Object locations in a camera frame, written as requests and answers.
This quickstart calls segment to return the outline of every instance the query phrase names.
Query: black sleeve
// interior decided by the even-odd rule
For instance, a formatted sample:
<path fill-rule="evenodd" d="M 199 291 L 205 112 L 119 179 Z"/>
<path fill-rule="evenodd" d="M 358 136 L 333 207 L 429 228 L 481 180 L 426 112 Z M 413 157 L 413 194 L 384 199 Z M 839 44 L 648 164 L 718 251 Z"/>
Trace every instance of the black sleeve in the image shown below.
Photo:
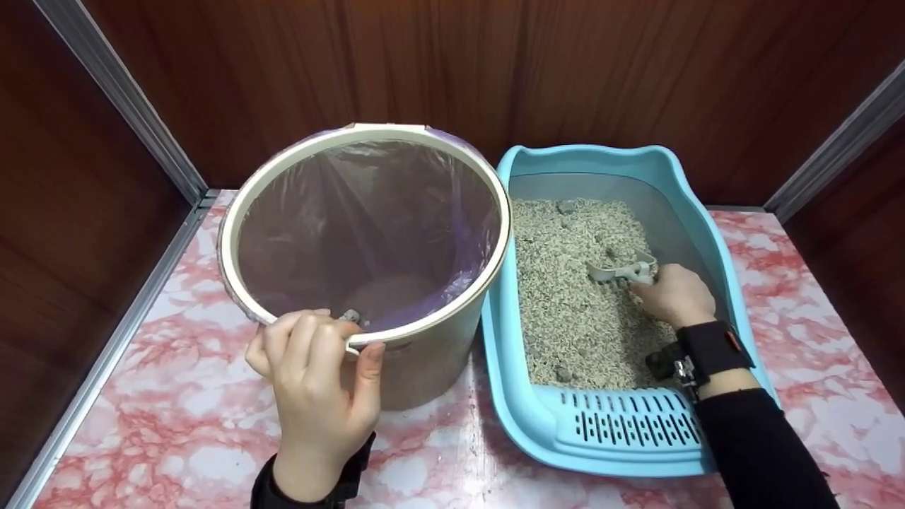
<path fill-rule="evenodd" d="M 333 489 L 327 500 L 306 504 L 292 500 L 284 494 L 276 481 L 273 480 L 273 461 L 276 455 L 267 460 L 258 478 L 254 480 L 252 487 L 251 509 L 319 509 L 330 507 L 345 507 L 345 501 L 358 495 L 358 482 L 361 473 L 367 469 L 367 460 L 370 457 L 371 446 L 377 433 L 371 433 L 367 442 L 355 453 L 343 467 L 339 475 L 339 484 Z"/>
<path fill-rule="evenodd" d="M 704 399 L 697 415 L 736 509 L 838 509 L 824 474 L 765 390 Z"/>

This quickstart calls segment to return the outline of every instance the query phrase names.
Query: litter box grate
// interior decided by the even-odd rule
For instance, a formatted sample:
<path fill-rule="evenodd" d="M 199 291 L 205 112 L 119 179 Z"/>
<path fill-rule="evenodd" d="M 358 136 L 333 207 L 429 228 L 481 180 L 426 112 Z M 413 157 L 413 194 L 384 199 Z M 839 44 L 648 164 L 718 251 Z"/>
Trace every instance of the litter box grate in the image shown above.
<path fill-rule="evenodd" d="M 614 392 L 532 386 L 557 421 L 556 441 L 598 451 L 700 451 L 698 422 L 671 389 Z"/>

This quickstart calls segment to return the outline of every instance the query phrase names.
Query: hand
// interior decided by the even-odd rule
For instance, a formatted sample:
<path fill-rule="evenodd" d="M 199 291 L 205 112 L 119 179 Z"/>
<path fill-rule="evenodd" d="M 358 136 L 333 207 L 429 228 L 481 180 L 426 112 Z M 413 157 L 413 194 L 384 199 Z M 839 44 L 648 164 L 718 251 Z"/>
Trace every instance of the hand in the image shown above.
<path fill-rule="evenodd" d="M 345 341 L 358 332 L 329 310 L 291 312 L 260 328 L 245 354 L 273 384 L 277 401 L 282 438 L 273 479 L 299 502 L 317 502 L 333 490 L 377 423 L 383 343 L 358 357 L 353 394 L 339 382 Z"/>
<path fill-rule="evenodd" d="M 641 297 L 645 311 L 674 329 L 716 320 L 717 304 L 707 285 L 681 265 L 664 265 L 656 283 L 632 282 L 629 288 Z"/>

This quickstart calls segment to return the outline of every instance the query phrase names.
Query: metal trim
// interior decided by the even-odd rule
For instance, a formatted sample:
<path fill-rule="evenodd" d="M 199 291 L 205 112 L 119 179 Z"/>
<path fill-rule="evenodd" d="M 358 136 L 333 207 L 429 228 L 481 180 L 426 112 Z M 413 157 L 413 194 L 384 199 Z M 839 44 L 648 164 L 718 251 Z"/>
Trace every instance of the metal trim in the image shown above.
<path fill-rule="evenodd" d="M 762 206 L 705 205 L 704 208 L 724 212 L 766 212 Z"/>
<path fill-rule="evenodd" d="M 764 204 L 780 223 L 817 195 L 905 113 L 905 61 Z"/>
<path fill-rule="evenodd" d="M 195 232 L 206 214 L 206 209 L 194 207 L 188 213 L 173 240 L 167 246 L 167 250 L 141 286 L 122 320 L 119 321 L 107 346 L 95 360 L 94 366 L 91 367 L 88 377 L 79 387 L 75 398 L 72 399 L 53 432 L 44 442 L 41 452 L 32 462 L 31 468 L 7 504 L 7 509 L 27 509 L 32 507 L 38 499 L 38 495 L 41 494 L 44 485 L 53 474 L 57 463 L 79 430 L 81 422 L 88 415 L 91 406 L 99 396 L 100 390 L 110 378 L 110 374 L 125 353 L 132 337 L 138 331 L 138 327 L 157 300 L 157 296 L 166 284 L 169 275 L 176 268 L 176 264 L 186 251 L 189 242 L 195 237 Z"/>
<path fill-rule="evenodd" d="M 138 135 L 182 196 L 195 204 L 208 189 L 81 0 L 33 0 L 79 62 Z"/>

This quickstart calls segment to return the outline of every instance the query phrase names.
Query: trash bin rim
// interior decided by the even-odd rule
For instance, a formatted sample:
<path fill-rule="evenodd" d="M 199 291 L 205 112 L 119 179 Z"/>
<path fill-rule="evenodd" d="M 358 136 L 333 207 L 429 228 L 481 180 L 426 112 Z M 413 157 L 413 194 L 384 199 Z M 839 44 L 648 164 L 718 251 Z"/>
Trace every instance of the trash bin rim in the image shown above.
<path fill-rule="evenodd" d="M 326 149 L 348 145 L 361 141 L 401 140 L 419 143 L 444 151 L 465 163 L 487 184 L 493 199 L 500 210 L 500 236 L 487 265 L 461 295 L 447 303 L 440 310 L 431 313 L 415 322 L 386 331 L 356 334 L 350 338 L 349 346 L 363 348 L 372 342 L 398 343 L 405 338 L 433 327 L 436 323 L 447 320 L 459 310 L 481 297 L 500 270 L 503 256 L 510 241 L 511 204 L 503 188 L 496 170 L 478 152 L 466 144 L 459 144 L 447 138 L 432 134 L 427 126 L 398 124 L 351 124 L 343 129 L 328 131 L 303 139 L 277 153 L 261 165 L 242 187 L 239 188 L 233 202 L 227 207 L 217 235 L 217 261 L 223 277 L 227 293 L 245 314 L 258 323 L 270 324 L 277 317 L 261 306 L 245 289 L 235 259 L 239 232 L 242 221 L 248 212 L 249 205 L 271 182 L 293 165 Z"/>

